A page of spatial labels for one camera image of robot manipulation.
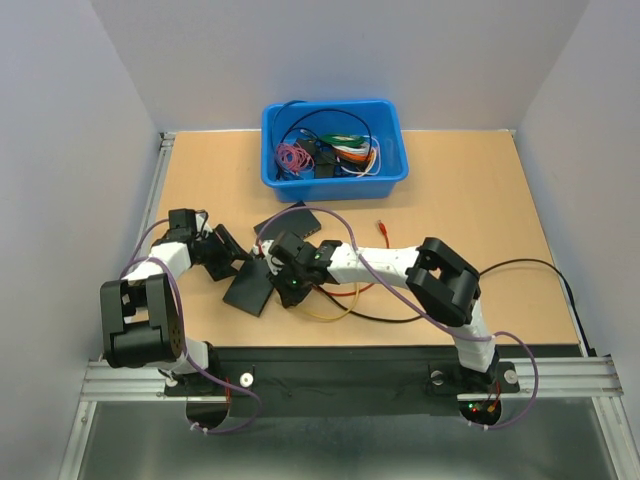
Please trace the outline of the large black network switch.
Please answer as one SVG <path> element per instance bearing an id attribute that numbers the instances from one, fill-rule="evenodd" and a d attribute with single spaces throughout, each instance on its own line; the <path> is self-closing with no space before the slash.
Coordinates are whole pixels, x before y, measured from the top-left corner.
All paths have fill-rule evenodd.
<path id="1" fill-rule="evenodd" d="M 223 296 L 223 302 L 260 317 L 274 289 L 269 273 L 269 266 L 263 258 L 245 262 Z"/>

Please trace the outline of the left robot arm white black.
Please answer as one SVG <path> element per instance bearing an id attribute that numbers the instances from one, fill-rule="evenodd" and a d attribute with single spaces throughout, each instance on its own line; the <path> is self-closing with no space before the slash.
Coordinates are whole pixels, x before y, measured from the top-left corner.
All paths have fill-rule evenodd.
<path id="1" fill-rule="evenodd" d="M 169 378 L 188 375 L 199 393 L 215 392 L 223 371 L 213 346 L 187 337 L 177 280 L 201 266 L 214 281 L 237 275 L 237 261 L 250 258 L 224 225 L 212 227 L 204 210 L 174 209 L 147 255 L 140 240 L 120 278 L 100 288 L 103 356 L 112 368 L 154 367 Z"/>

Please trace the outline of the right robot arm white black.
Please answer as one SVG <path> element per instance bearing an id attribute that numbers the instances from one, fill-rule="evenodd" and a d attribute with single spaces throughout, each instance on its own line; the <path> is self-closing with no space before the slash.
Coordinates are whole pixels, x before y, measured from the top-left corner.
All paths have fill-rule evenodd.
<path id="1" fill-rule="evenodd" d="M 284 307 L 294 307 L 324 284 L 379 284 L 397 294 L 410 291 L 421 313 L 451 335 L 460 378 L 472 390 L 491 384 L 499 355 L 482 316 L 479 272 L 443 241 L 427 237 L 401 249 L 360 248 L 338 240 L 319 246 L 292 232 L 259 244 L 269 280 Z"/>

